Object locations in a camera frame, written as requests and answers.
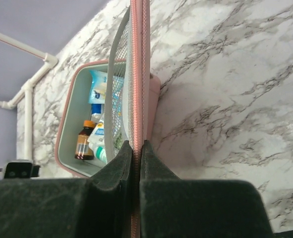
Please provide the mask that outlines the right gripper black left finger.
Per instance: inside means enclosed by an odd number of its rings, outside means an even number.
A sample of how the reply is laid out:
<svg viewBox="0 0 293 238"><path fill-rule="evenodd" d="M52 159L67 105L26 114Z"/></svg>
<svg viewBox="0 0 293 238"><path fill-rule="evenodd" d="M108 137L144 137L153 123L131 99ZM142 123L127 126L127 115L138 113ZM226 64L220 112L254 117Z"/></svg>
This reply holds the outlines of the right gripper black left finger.
<svg viewBox="0 0 293 238"><path fill-rule="evenodd" d="M0 238L130 237L132 149L90 178L0 180Z"/></svg>

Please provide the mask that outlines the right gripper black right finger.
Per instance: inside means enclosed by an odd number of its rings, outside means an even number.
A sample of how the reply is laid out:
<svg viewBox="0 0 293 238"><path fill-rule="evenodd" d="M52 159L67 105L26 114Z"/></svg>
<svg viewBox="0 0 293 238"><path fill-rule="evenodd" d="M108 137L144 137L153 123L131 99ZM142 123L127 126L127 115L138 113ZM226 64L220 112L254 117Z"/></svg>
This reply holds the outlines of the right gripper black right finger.
<svg viewBox="0 0 293 238"><path fill-rule="evenodd" d="M271 238L261 196L249 182L180 179L154 152L142 149L141 235L144 238Z"/></svg>

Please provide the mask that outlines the white bottle green label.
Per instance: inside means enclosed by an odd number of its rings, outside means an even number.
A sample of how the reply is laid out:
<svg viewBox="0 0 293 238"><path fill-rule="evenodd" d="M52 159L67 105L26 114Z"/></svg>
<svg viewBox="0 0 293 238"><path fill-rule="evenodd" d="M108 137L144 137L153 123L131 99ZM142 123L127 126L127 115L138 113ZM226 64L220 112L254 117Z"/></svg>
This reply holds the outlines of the white bottle green label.
<svg viewBox="0 0 293 238"><path fill-rule="evenodd" d="M103 162L104 164L108 163L107 155L106 155L106 150L102 146L96 146L93 149L93 154L96 159L99 161Z"/></svg>

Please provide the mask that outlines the amber brown medicine bottle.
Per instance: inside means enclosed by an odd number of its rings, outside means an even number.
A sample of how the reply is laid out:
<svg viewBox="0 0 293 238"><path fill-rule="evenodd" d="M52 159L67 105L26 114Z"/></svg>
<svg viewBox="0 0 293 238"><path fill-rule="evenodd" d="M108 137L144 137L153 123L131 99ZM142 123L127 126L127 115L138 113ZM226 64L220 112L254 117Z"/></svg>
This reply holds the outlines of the amber brown medicine bottle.
<svg viewBox="0 0 293 238"><path fill-rule="evenodd" d="M85 120L83 129L79 132L74 158L78 160L91 161L94 159L93 151L89 148L89 136L95 128L95 123Z"/></svg>

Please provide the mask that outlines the white blue tube bottle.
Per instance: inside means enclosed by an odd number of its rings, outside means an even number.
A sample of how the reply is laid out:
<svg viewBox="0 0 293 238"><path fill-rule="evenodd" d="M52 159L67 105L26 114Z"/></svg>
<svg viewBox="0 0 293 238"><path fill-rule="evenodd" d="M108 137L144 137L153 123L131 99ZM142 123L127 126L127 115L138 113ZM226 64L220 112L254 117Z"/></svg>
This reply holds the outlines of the white blue tube bottle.
<svg viewBox="0 0 293 238"><path fill-rule="evenodd" d="M91 121L98 123L104 113L104 104L91 105Z"/></svg>

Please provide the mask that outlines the pink medicine kit case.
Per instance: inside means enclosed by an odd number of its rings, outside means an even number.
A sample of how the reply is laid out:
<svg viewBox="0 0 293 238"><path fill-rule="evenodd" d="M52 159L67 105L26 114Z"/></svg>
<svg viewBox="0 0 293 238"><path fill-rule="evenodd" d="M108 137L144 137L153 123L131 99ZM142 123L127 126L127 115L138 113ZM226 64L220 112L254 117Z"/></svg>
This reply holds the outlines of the pink medicine kit case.
<svg viewBox="0 0 293 238"><path fill-rule="evenodd" d="M93 161L77 160L76 135L82 120L89 116L85 97L90 91L89 69L100 69L108 74L105 100L105 150L108 163L120 151L114 148L118 131L122 145L128 142L132 149L130 169L130 237L140 237L139 184L142 149L149 141L156 113L160 80L150 73L150 3L133 0L123 16L114 38L108 61L91 62L81 66L73 76L63 116L60 122L55 159L59 165L78 176L88 179L103 167ZM113 76L124 78L120 97L112 97Z"/></svg>

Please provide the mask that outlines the blue cotton swab bag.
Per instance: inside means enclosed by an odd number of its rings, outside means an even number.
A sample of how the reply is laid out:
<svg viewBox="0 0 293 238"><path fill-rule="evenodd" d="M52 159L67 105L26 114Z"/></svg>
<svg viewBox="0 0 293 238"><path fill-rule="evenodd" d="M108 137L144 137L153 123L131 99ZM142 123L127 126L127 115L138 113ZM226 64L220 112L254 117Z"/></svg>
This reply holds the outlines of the blue cotton swab bag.
<svg viewBox="0 0 293 238"><path fill-rule="evenodd" d="M108 74L98 70L89 70L92 76L92 84L89 92L89 104L104 104L107 92ZM120 97L124 78L113 76L113 99L117 100Z"/></svg>

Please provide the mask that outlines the white blue gauze packet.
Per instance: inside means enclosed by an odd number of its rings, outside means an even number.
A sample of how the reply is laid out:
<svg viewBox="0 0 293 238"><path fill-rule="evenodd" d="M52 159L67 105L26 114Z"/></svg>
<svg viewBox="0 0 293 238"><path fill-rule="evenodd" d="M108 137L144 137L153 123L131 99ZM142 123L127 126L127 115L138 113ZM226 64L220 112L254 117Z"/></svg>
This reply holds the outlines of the white blue gauze packet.
<svg viewBox="0 0 293 238"><path fill-rule="evenodd" d="M88 142L91 147L105 145L105 131L104 131L104 122L101 120L98 122L92 133L88 138Z"/></svg>

